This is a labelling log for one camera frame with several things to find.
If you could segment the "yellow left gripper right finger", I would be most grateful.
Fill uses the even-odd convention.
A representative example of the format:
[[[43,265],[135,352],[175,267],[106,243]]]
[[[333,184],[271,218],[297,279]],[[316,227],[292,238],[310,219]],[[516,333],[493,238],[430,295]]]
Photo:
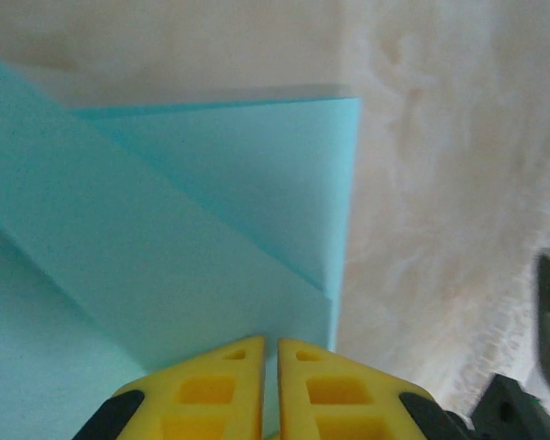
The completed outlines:
[[[278,341],[282,439],[464,439],[424,388],[299,339]]]

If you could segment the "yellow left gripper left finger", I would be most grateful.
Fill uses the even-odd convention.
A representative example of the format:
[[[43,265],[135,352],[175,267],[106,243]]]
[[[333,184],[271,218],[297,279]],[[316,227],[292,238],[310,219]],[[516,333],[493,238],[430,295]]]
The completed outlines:
[[[260,439],[266,341],[255,335],[118,389],[77,439]]]

